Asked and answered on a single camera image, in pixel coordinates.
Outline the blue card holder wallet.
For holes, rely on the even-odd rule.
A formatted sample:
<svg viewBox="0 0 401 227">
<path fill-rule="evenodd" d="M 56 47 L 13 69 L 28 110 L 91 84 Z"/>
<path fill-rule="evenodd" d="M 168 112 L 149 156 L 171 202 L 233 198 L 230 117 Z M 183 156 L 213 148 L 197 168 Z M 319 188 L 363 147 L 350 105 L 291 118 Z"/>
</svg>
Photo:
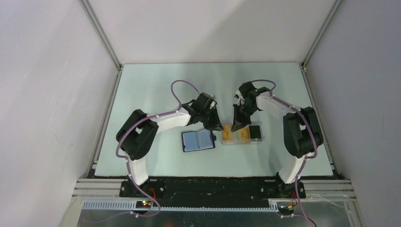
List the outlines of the blue card holder wallet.
<svg viewBox="0 0 401 227">
<path fill-rule="evenodd" d="M 217 139 L 213 131 L 199 130 L 199 131 L 185 131 L 181 133 L 183 152 L 202 151 L 207 149 L 214 149 L 216 147 L 215 141 Z"/>
</svg>

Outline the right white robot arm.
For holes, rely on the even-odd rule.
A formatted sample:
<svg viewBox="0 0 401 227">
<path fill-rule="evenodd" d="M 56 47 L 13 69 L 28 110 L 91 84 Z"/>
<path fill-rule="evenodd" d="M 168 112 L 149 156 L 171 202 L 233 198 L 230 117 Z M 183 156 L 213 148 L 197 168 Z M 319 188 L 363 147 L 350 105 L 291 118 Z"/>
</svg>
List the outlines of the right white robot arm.
<svg viewBox="0 0 401 227">
<path fill-rule="evenodd" d="M 275 192 L 286 198 L 294 191 L 292 183 L 301 176 L 306 161 L 317 157 L 323 144 L 323 133 L 312 107 L 301 108 L 273 94 L 273 88 L 256 88 L 252 81 L 243 83 L 235 93 L 237 103 L 231 131 L 235 132 L 251 125 L 251 116 L 256 111 L 266 111 L 283 122 L 283 141 L 290 156 L 278 172 L 281 181 L 275 184 Z"/>
</svg>

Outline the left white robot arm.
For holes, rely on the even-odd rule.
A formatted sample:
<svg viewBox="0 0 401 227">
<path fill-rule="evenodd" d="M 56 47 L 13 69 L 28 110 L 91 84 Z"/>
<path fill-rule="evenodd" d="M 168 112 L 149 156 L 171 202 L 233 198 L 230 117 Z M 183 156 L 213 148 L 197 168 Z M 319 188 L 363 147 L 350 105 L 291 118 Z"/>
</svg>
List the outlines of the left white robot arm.
<svg viewBox="0 0 401 227">
<path fill-rule="evenodd" d="M 116 134 L 115 154 L 123 158 L 128 177 L 133 182 L 131 191 L 138 197 L 149 192 L 145 156 L 150 151 L 157 134 L 176 127 L 202 123 L 209 131 L 223 130 L 215 97 L 200 93 L 196 99 L 180 103 L 175 109 L 157 114 L 148 114 L 137 109 L 129 116 Z"/>
</svg>

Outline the clear plastic card tray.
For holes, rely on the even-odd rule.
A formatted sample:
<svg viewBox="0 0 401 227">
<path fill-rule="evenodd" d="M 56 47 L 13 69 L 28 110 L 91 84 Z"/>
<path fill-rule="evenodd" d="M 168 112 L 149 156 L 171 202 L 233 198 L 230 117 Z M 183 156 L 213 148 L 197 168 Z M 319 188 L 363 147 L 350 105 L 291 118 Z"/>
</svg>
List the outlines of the clear plastic card tray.
<svg viewBox="0 0 401 227">
<path fill-rule="evenodd" d="M 262 133 L 261 122 L 251 122 L 235 132 L 231 131 L 232 124 L 223 124 L 221 132 L 221 143 L 223 145 L 248 145 L 262 143 L 264 135 Z"/>
</svg>

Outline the right controller board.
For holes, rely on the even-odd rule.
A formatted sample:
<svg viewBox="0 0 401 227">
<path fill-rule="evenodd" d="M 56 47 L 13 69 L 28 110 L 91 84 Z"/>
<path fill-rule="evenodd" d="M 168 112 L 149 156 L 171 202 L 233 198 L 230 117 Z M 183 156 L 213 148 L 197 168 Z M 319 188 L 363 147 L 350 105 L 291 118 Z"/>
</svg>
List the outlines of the right controller board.
<svg viewBox="0 0 401 227">
<path fill-rule="evenodd" d="M 296 209 L 296 205 L 288 205 L 288 206 L 280 205 L 280 206 L 278 206 L 278 210 L 295 210 L 295 209 Z"/>
</svg>

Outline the controller board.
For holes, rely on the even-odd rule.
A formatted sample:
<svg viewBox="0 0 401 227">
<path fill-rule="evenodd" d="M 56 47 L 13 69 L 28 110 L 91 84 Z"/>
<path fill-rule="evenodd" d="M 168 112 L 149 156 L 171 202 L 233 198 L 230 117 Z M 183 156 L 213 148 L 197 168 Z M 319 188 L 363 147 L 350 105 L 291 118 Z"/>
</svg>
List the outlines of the controller board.
<svg viewBox="0 0 401 227">
<path fill-rule="evenodd" d="M 153 202 L 152 201 L 146 201 L 146 200 L 142 200 L 142 201 L 136 201 L 136 205 L 135 208 L 137 209 L 150 209 L 153 206 Z"/>
<path fill-rule="evenodd" d="M 280 205 L 280 206 L 278 206 L 278 210 L 295 210 L 295 209 L 296 209 L 296 205 L 288 205 L 288 206 Z"/>
</svg>

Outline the left controller board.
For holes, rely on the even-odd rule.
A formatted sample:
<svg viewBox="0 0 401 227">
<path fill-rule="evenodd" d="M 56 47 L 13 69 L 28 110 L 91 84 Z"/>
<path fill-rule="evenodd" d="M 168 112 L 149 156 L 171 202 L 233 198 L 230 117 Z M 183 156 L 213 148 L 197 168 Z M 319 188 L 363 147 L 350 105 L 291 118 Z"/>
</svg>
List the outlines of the left controller board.
<svg viewBox="0 0 401 227">
<path fill-rule="evenodd" d="M 137 209 L 150 209 L 153 206 L 153 202 L 152 201 L 146 201 L 146 200 L 142 200 L 142 201 L 136 201 L 136 205 L 135 208 Z"/>
</svg>

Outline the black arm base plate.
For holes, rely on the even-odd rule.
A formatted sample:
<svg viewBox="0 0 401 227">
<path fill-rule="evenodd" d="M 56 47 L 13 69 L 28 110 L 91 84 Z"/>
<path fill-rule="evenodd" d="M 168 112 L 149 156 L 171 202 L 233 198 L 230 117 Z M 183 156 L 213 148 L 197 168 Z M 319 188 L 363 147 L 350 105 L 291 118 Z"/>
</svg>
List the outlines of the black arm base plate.
<svg viewBox="0 0 401 227">
<path fill-rule="evenodd" d="M 143 192 L 160 206 L 209 208 L 261 208 L 269 199 L 306 198 L 302 182 L 284 184 L 278 177 L 150 177 L 137 189 L 126 178 L 122 198 L 143 198 Z"/>
</svg>

